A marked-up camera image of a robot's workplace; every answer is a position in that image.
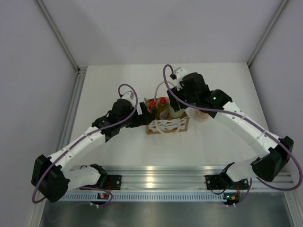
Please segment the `cream pump lotion bottle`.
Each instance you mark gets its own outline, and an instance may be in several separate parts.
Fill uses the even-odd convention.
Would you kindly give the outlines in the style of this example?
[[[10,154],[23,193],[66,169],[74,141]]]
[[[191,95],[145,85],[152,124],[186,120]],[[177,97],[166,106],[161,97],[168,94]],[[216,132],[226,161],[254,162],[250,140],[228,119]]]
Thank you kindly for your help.
[[[200,110],[195,110],[195,114],[194,114],[194,119],[197,121],[197,122],[205,122],[209,117],[209,114],[207,113],[204,113]]]

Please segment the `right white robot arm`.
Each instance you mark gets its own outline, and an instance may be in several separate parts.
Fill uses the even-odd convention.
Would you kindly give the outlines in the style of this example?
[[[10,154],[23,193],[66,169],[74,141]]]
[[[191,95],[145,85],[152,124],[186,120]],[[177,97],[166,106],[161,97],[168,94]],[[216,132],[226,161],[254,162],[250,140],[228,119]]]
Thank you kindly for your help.
[[[224,187],[231,188],[247,178],[263,182],[275,179],[291,158],[294,141],[290,137],[281,138],[262,128],[225,92],[210,90],[201,74],[179,68],[170,77],[176,82],[167,90],[174,111],[191,107],[209,114],[242,138],[256,154],[252,159],[232,162],[220,172],[219,179]]]

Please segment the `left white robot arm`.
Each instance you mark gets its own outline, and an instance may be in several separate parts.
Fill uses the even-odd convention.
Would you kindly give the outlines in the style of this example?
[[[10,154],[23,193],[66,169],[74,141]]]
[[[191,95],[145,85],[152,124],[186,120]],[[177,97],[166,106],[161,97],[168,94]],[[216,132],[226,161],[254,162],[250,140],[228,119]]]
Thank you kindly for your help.
[[[116,136],[121,128],[134,128],[148,125],[155,115],[145,103],[140,103],[142,113],[126,99],[118,99],[111,110],[100,118],[76,140],[46,157],[40,155],[34,164],[31,183],[49,202],[56,202],[66,192],[82,187],[104,189],[107,172],[97,164],[86,168],[73,167],[89,152]]]

